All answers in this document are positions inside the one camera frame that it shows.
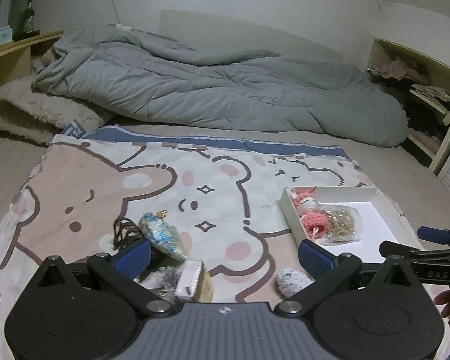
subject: gray comforter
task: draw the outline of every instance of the gray comforter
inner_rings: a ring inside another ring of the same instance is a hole
[[[34,86],[144,122],[225,130],[309,130],[398,145],[407,118],[357,68],[271,51],[199,52],[114,27],[82,28],[55,43]]]

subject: green bottle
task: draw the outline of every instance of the green bottle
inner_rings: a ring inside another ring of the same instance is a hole
[[[27,0],[27,9],[22,15],[22,31],[26,34],[34,32],[35,11],[32,0]]]

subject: brown cartoon nose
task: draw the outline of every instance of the brown cartoon nose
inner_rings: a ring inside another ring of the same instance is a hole
[[[80,224],[80,222],[72,222],[70,223],[70,230],[73,231],[74,233],[78,233],[81,229],[82,229],[82,225]]]

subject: crochet toy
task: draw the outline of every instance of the crochet toy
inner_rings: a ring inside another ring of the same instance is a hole
[[[300,222],[305,228],[308,239],[315,241],[322,238],[328,229],[326,216],[320,211],[319,204],[313,194],[299,193],[293,199],[296,212],[300,216]]]

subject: white box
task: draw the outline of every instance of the white box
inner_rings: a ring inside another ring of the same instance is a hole
[[[323,246],[330,253],[353,253],[366,263],[381,263],[379,246],[387,240],[417,249],[423,249],[407,219],[401,216],[385,195],[374,187],[294,187],[297,193],[313,190],[320,204],[341,204],[357,209],[363,221],[361,240],[340,245]],[[285,220],[292,231],[297,246],[307,238],[287,189],[279,201]]]

